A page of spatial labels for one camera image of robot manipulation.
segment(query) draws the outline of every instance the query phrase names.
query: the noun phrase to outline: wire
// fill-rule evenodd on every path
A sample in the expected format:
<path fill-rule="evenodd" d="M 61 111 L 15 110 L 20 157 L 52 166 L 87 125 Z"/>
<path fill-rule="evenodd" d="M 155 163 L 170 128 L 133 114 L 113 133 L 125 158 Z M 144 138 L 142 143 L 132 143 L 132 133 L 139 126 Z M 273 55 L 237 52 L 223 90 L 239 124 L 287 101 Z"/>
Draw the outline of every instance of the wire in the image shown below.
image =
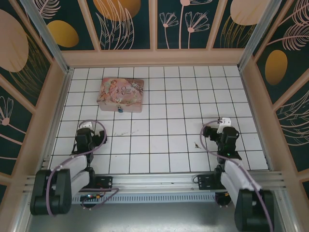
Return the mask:
<path fill-rule="evenodd" d="M 201 144 L 202 144 L 202 147 L 203 147 L 209 154 L 212 154 L 213 156 L 216 156 L 216 157 L 219 157 L 219 158 L 222 158 L 222 159 L 224 159 L 224 160 L 227 160 L 227 161 L 232 162 L 233 164 L 235 164 L 235 165 L 244 173 L 245 177 L 247 178 L 247 180 L 248 180 L 248 181 L 250 182 L 250 184 L 252 185 L 252 187 L 253 187 L 253 189 L 254 189 L 256 195 L 257 195 L 257 198 L 259 199 L 259 201 L 260 201 L 260 203 L 261 203 L 262 209 L 263 209 L 263 211 L 264 211 L 264 213 L 265 213 L 265 216 L 266 216 L 266 219 L 267 219 L 267 222 L 268 222 L 268 225 L 269 225 L 269 231 L 270 231 L 270 232 L 274 232 L 274 230 L 273 230 L 273 224 L 272 224 L 272 221 L 271 221 L 271 219 L 270 219 L 269 212 L 268 212 L 268 210 L 267 210 L 267 208 L 266 208 L 266 205 L 265 205 L 265 203 L 264 203 L 264 201 L 263 201 L 263 199 L 262 199 L 261 194 L 260 194 L 259 191 L 257 190 L 255 184 L 252 182 L 251 176 L 250 176 L 250 174 L 247 172 L 247 170 L 245 170 L 242 166 L 240 166 L 240 165 L 239 165 L 237 162 L 235 162 L 234 160 L 229 159 L 229 158 L 224 157 L 224 156 L 220 156 L 220 155 L 218 155 L 218 154 L 216 154 L 216 153 L 213 153 L 213 152 L 209 151 L 209 150 L 207 149 L 207 147 L 203 144 L 203 131 L 204 131 L 204 128 L 207 127 L 209 124 L 214 123 L 214 122 L 219 123 L 219 122 L 221 122 L 221 121 L 220 121 L 220 120 L 210 121 L 210 122 L 206 123 L 206 124 L 203 126 L 203 128 L 201 129 L 201 132 L 200 132 L 200 134 L 199 134 L 199 139 L 200 139 L 200 142 L 201 142 Z"/>
<path fill-rule="evenodd" d="M 79 156 L 84 156 L 84 155 L 90 154 L 90 153 L 92 153 L 92 152 L 98 150 L 98 149 L 104 144 L 104 142 L 105 142 L 105 140 L 106 140 L 106 130 L 105 130 L 105 127 L 103 126 L 102 123 L 100 123 L 100 122 L 97 121 L 97 120 L 91 120 L 91 119 L 90 119 L 90 120 L 82 121 L 78 126 L 80 127 L 80 126 L 81 126 L 83 123 L 85 123 L 85 122 L 96 122 L 96 123 L 98 123 L 100 126 L 102 126 L 102 128 L 103 128 L 103 130 L 104 130 L 104 138 L 103 138 L 103 141 L 102 141 L 102 143 L 101 143 L 99 146 L 95 147 L 95 148 L 92 149 L 91 151 L 87 151 L 87 152 L 83 152 L 83 153 L 81 153 L 81 154 L 77 154 L 77 155 L 71 156 L 70 158 L 66 159 L 65 161 L 63 161 L 61 164 L 59 164 L 58 166 L 56 166 L 56 167 L 52 170 L 52 172 L 50 173 L 50 175 L 49 175 L 49 177 L 48 177 L 47 186 L 46 186 L 46 208 L 47 208 L 47 212 L 48 212 L 48 214 L 49 214 L 50 216 L 55 216 L 55 215 L 52 213 L 52 210 L 51 210 L 51 208 L 50 208 L 50 202 L 49 202 L 49 189 L 50 189 L 51 181 L 52 181 L 52 178 L 53 178 L 55 172 L 56 172 L 58 169 L 61 169 L 64 165 L 66 165 L 66 164 L 67 164 L 69 161 L 71 161 L 72 159 L 74 159 L 74 158 L 76 158 L 76 157 L 79 157 Z"/>
<path fill-rule="evenodd" d="M 119 188 L 83 188 L 83 191 L 94 191 L 94 192 L 97 192 L 97 191 L 112 191 L 112 190 L 115 190 L 115 192 L 110 195 L 108 198 L 106 198 L 104 201 L 102 201 L 100 204 L 96 204 L 95 206 L 91 207 L 91 209 L 95 208 L 95 207 L 99 207 L 101 205 L 104 205 L 110 198 L 112 198 L 117 192 L 119 192 Z M 85 205 L 84 205 L 84 202 L 86 201 L 87 199 L 84 199 L 82 201 L 82 207 L 83 208 L 86 208 Z"/>

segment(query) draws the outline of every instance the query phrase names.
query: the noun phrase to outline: purple cable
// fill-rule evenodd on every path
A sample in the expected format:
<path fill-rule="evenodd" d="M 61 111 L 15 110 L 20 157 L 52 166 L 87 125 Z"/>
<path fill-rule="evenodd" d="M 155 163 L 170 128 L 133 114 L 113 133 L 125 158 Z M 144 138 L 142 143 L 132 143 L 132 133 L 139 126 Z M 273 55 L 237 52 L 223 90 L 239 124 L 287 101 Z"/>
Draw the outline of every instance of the purple cable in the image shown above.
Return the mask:
<path fill-rule="evenodd" d="M 209 150 L 207 149 L 207 147 L 203 144 L 202 137 L 203 137 L 204 128 L 207 127 L 209 124 L 214 123 L 214 122 L 218 123 L 218 122 L 220 122 L 220 120 L 210 121 L 210 122 L 206 123 L 206 124 L 203 126 L 203 128 L 201 129 L 201 132 L 200 132 L 200 134 L 199 134 L 199 139 L 200 139 L 200 142 L 201 142 L 201 144 L 202 144 L 202 147 L 203 147 L 208 153 L 212 154 L 213 156 L 216 156 L 216 157 L 219 157 L 219 158 L 222 158 L 222 159 L 224 159 L 224 160 L 227 160 L 227 161 L 232 162 L 233 164 L 235 164 L 236 166 L 238 166 L 238 168 L 244 173 L 244 175 L 246 176 L 247 180 L 251 183 L 251 185 L 252 185 L 252 187 L 253 187 L 253 189 L 254 189 L 256 195 L 257 195 L 257 198 L 259 199 L 259 201 L 260 201 L 260 203 L 261 203 L 261 206 L 262 206 L 263 211 L 264 211 L 264 213 L 265 213 L 267 222 L 268 222 L 268 224 L 269 224 L 269 231 L 270 231 L 270 232 L 273 232 L 273 231 L 274 231 L 274 230 L 273 230 L 273 224 L 272 224 L 272 221 L 271 221 L 271 219 L 270 219 L 269 212 L 268 212 L 268 210 L 267 210 L 267 208 L 266 208 L 266 205 L 265 205 L 265 203 L 264 203 L 264 201 L 263 201 L 263 199 L 262 199 L 261 194 L 260 194 L 259 191 L 257 190 L 256 186 L 253 184 L 253 182 L 252 182 L 252 180 L 251 180 L 251 176 L 250 176 L 250 174 L 247 172 L 247 170 L 245 170 L 242 166 L 240 166 L 237 162 L 233 161 L 232 159 L 229 159 L 229 158 L 224 157 L 224 156 L 220 156 L 220 155 L 218 155 L 218 154 L 215 154 L 215 153 L 209 151 Z"/>
<path fill-rule="evenodd" d="M 98 207 L 100 205 L 103 205 L 104 203 L 106 203 L 110 198 L 112 198 L 118 191 L 119 188 L 83 188 L 83 191 L 94 191 L 94 192 L 102 192 L 102 191 L 112 191 L 115 190 L 116 192 L 114 192 L 111 196 L 109 196 L 108 198 L 106 198 L 103 202 L 101 202 L 100 204 L 96 204 L 95 206 L 91 207 L 90 209 L 93 209 L 94 207 Z"/>
<path fill-rule="evenodd" d="M 106 140 L 106 130 L 105 130 L 105 127 L 103 126 L 102 123 L 100 123 L 99 121 L 96 121 L 96 120 L 85 120 L 85 121 L 82 121 L 78 126 L 82 125 L 83 123 L 85 122 L 96 122 L 98 123 L 100 126 L 102 126 L 103 130 L 104 130 L 104 138 L 103 138 L 103 141 L 102 143 L 95 147 L 94 149 L 92 149 L 91 151 L 87 151 L 87 152 L 83 152 L 81 154 L 78 154 L 78 155 L 73 155 L 71 156 L 70 158 L 66 159 L 65 161 L 63 161 L 61 164 L 59 164 L 58 166 L 56 166 L 53 171 L 50 173 L 49 177 L 48 177 L 48 181 L 47 181 L 47 186 L 46 186 L 46 208 L 47 208 L 47 212 L 50 216 L 55 216 L 53 215 L 52 213 L 52 210 L 50 208 L 50 203 L 49 203 L 49 188 L 50 188 L 50 185 L 51 185 L 51 181 L 52 181 L 52 177 L 53 175 L 55 174 L 55 172 L 59 169 L 59 168 L 62 168 L 62 166 L 66 165 L 71 159 L 73 158 L 76 158 L 76 157 L 79 157 L 79 156 L 84 156 L 84 155 L 87 155 L 87 154 L 90 154 L 96 150 L 98 150 L 105 142 Z"/>

